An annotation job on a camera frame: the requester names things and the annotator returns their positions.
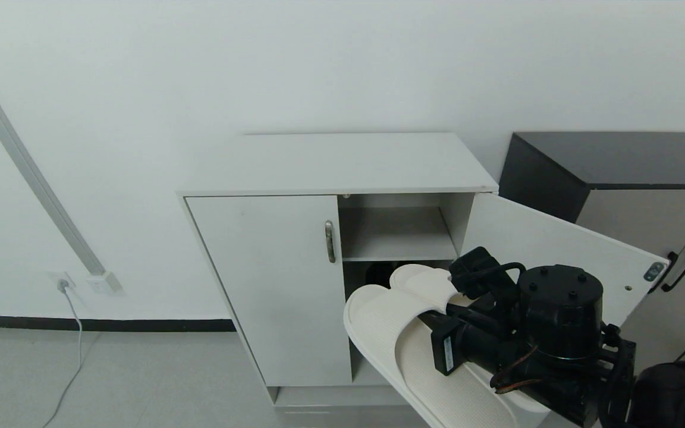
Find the cabinet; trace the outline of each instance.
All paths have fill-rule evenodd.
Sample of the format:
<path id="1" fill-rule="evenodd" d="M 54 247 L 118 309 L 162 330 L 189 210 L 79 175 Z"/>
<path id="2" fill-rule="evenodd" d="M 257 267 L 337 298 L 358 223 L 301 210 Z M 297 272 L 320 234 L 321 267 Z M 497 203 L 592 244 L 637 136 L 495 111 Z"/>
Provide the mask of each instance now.
<path id="1" fill-rule="evenodd" d="M 404 404 L 350 345 L 346 296 L 373 262 L 581 266 L 622 323 L 667 261 L 505 200 L 450 133 L 244 136 L 179 192 L 237 332 L 276 406 Z"/>
<path id="2" fill-rule="evenodd" d="M 685 133 L 515 133 L 499 192 L 654 254 L 678 255 L 663 284 L 685 270 Z M 639 345 L 639 370 L 681 357 L 685 276 L 647 295 L 623 336 Z"/>

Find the black baseboard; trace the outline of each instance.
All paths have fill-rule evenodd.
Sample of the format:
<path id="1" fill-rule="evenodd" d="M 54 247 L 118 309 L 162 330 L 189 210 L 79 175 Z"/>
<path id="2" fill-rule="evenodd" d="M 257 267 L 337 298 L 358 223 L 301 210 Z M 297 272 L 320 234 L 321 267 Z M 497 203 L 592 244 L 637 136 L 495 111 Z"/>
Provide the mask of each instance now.
<path id="1" fill-rule="evenodd" d="M 138 332 L 218 332 L 236 331 L 231 320 L 92 320 L 81 319 L 84 331 Z M 0 328 L 35 330 L 77 330 L 74 319 L 41 319 L 40 317 L 0 317 Z"/>

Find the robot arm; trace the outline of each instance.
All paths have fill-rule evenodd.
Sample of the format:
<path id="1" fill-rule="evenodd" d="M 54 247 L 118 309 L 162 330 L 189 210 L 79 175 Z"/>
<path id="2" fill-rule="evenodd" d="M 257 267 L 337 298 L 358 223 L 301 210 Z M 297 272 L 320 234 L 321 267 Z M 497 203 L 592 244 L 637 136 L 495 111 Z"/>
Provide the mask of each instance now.
<path id="1" fill-rule="evenodd" d="M 516 283 L 506 274 L 511 269 L 520 271 Z M 470 361 L 494 373 L 497 394 L 522 390 L 579 426 L 597 418 L 605 428 L 625 426 L 636 344 L 602 322 L 597 278 L 573 266 L 501 265 L 483 247 L 449 272 L 456 290 L 474 301 L 419 316 L 432 330 L 438 371 L 449 376 Z"/>

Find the white slipper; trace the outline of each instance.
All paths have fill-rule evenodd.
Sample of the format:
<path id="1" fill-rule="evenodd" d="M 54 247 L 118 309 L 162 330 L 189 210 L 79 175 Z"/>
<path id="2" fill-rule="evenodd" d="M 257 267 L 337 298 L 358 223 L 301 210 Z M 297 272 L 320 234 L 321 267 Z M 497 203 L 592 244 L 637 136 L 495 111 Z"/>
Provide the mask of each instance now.
<path id="1" fill-rule="evenodd" d="M 442 300 L 447 288 L 434 276 L 448 282 L 448 275 L 411 266 L 397 270 L 390 290 L 365 285 L 350 296 L 344 322 L 353 344 L 433 428 L 538 426 L 549 409 L 522 393 L 496 395 L 478 366 L 465 363 L 449 376 L 435 369 L 431 331 L 416 317 L 445 312 L 450 296 Z"/>

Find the gray floor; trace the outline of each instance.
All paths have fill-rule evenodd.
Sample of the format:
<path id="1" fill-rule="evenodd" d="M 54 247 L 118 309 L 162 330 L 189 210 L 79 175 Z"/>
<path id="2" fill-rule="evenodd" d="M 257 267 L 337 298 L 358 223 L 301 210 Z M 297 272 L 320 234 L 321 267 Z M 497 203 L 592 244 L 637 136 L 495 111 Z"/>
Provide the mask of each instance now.
<path id="1" fill-rule="evenodd" d="M 0 329 L 0 426 L 41 428 L 78 363 L 76 332 Z M 424 428 L 410 408 L 274 411 L 236 333 L 84 334 L 50 428 Z"/>

